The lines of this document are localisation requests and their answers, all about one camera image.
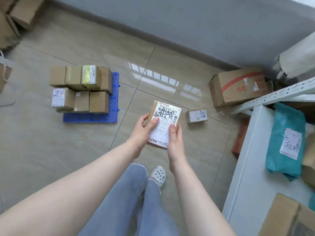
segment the blue jeans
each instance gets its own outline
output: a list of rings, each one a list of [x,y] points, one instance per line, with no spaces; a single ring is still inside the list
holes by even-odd
[[[148,179],[146,168],[136,163],[129,165],[78,236],[125,236],[144,189],[135,236],[178,236],[174,220],[162,208],[158,183]]]

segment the floor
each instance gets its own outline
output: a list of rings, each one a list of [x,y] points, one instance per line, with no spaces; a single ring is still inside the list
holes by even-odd
[[[222,209],[236,160],[231,153],[239,120],[217,112],[208,82],[221,70],[174,51],[49,7],[7,56],[17,103],[0,111],[0,212],[92,162],[126,141],[141,115],[159,100],[188,109],[205,107],[208,121],[188,126],[181,118],[189,163]],[[120,74],[116,124],[63,124],[50,107],[48,67],[96,64]],[[0,103],[10,101],[6,86]],[[184,220],[165,150],[145,146],[136,162],[167,170],[163,205],[181,235]]]

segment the hand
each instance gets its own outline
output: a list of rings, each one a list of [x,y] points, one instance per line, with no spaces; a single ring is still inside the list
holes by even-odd
[[[143,123],[145,120],[148,119],[148,117],[149,114],[140,117],[131,136],[128,139],[128,142],[131,142],[134,146],[138,148],[138,150],[142,150],[144,145],[149,141],[150,133],[157,126],[160,120],[159,117],[156,117],[155,119],[150,121],[147,126],[143,127]]]
[[[169,143],[167,154],[169,158],[169,169],[174,173],[175,167],[183,162],[186,162],[185,147],[183,142],[183,129],[178,123],[177,131],[175,131],[175,124],[172,123],[168,129]]]

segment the blue plastic pallet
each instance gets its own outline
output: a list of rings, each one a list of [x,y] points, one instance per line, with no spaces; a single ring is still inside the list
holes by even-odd
[[[117,122],[118,115],[118,88],[119,73],[113,73],[113,94],[109,97],[109,113],[65,113],[63,114],[63,122],[65,123],[105,123]]]

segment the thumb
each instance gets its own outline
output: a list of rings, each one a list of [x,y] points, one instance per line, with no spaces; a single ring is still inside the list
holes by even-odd
[[[155,119],[151,120],[148,125],[145,127],[145,129],[148,131],[148,133],[152,132],[154,128],[156,128],[156,126],[159,123],[160,118],[156,117]]]
[[[176,130],[175,130],[175,124],[172,123],[168,128],[168,135],[169,135],[169,141],[175,141],[176,140]]]

